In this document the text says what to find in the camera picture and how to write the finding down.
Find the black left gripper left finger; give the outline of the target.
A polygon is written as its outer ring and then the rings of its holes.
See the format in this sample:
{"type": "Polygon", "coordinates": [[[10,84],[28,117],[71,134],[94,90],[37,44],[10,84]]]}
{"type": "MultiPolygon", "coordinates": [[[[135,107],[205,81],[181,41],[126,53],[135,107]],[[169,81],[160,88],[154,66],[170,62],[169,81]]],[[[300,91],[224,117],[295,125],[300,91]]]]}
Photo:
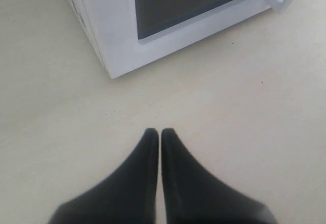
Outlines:
{"type": "Polygon", "coordinates": [[[49,223],[155,223],[158,152],[158,132],[148,128],[112,174],[60,205],[49,223]]]}

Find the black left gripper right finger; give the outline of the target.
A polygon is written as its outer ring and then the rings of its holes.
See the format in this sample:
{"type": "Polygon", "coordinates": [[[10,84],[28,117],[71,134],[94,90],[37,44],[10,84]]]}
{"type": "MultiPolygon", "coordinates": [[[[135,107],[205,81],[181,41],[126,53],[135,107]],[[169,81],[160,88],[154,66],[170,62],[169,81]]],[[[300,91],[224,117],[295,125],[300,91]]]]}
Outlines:
{"type": "Polygon", "coordinates": [[[167,223],[277,223],[266,205],[201,166],[172,128],[161,132],[161,174],[167,223]]]}

